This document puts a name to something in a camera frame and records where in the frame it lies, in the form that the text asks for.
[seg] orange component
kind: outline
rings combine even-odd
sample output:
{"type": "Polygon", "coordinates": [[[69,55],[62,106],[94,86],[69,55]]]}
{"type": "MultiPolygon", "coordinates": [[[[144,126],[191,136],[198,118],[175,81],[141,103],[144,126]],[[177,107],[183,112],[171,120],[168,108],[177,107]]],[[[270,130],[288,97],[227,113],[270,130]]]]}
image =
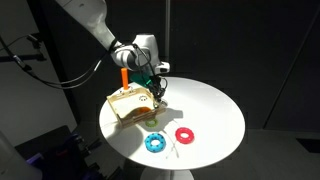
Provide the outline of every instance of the orange component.
{"type": "Polygon", "coordinates": [[[128,69],[121,68],[122,86],[124,90],[128,89],[128,69]]]}

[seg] floor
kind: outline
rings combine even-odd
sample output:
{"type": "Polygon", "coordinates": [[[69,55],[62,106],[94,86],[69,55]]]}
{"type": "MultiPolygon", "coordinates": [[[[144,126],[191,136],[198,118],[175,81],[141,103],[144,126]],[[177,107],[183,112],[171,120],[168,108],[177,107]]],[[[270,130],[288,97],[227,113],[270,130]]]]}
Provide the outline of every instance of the floor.
{"type": "MultiPolygon", "coordinates": [[[[87,143],[100,138],[103,144],[86,158],[96,162],[103,175],[121,167],[125,177],[138,180],[144,166],[125,159],[104,140],[99,125],[82,122],[77,129],[87,143]]],[[[191,170],[195,180],[318,180],[320,153],[308,152],[296,138],[320,139],[320,133],[247,130],[239,148],[225,160],[191,170]]]]}

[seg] wire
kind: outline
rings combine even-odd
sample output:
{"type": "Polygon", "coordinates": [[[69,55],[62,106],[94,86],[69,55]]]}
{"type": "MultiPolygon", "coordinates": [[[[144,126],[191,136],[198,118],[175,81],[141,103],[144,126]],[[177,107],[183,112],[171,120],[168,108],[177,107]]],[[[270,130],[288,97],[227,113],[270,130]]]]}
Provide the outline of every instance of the wire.
{"type": "Polygon", "coordinates": [[[7,47],[10,47],[10,46],[13,45],[15,42],[19,41],[19,40],[22,39],[22,38],[26,38],[26,37],[28,37],[28,36],[25,35],[25,36],[18,37],[17,39],[15,39],[14,41],[12,41],[11,43],[7,44],[7,47]]]}
{"type": "Polygon", "coordinates": [[[98,67],[100,66],[101,62],[102,62],[102,59],[104,59],[104,57],[108,54],[107,51],[96,61],[96,63],[94,63],[84,74],[82,74],[81,76],[73,79],[73,80],[70,80],[70,81],[66,81],[66,82],[50,82],[50,81],[46,81],[46,80],[43,80],[41,78],[39,78],[36,74],[34,74],[34,72],[32,71],[32,68],[25,64],[17,55],[14,55],[9,47],[5,44],[5,42],[3,41],[2,37],[0,36],[0,42],[1,44],[3,45],[3,49],[6,50],[6,52],[8,53],[10,59],[12,59],[14,62],[16,62],[16,64],[25,72],[27,73],[28,75],[30,75],[32,78],[40,81],[41,83],[49,86],[49,87],[52,87],[52,88],[56,88],[56,89],[72,89],[72,88],[76,88],[76,87],[79,87],[81,85],[83,85],[84,83],[86,83],[92,76],[93,74],[97,71],[98,67]],[[84,79],[82,82],[80,82],[79,84],[76,84],[76,85],[72,85],[72,86],[68,86],[68,87],[63,87],[63,85],[65,84],[69,84],[69,83],[72,83],[72,82],[75,82],[75,81],[78,81],[80,80],[81,78],[83,78],[84,76],[88,75],[88,73],[92,71],[89,76],[84,79]]]}

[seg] red ring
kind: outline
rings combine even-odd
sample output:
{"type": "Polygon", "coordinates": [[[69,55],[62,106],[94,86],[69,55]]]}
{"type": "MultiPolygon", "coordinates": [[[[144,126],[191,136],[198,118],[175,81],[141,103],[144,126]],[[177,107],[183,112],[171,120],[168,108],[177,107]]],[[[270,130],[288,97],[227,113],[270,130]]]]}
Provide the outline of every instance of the red ring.
{"type": "Polygon", "coordinates": [[[182,144],[189,144],[194,139],[194,134],[189,128],[181,127],[176,130],[176,138],[177,140],[182,144]],[[181,134],[186,133],[188,134],[188,137],[182,137],[181,134]]]}

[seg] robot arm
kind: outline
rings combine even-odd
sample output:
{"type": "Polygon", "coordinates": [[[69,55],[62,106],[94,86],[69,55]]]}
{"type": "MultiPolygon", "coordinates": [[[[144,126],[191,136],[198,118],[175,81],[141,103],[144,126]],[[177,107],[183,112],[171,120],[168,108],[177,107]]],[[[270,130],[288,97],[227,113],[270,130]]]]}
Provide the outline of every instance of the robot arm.
{"type": "Polygon", "coordinates": [[[145,67],[142,70],[149,76],[169,72],[170,65],[159,60],[157,42],[153,35],[137,35],[133,45],[123,45],[117,41],[105,24],[107,5],[104,0],[56,1],[110,52],[118,66],[132,71],[145,67]]]}

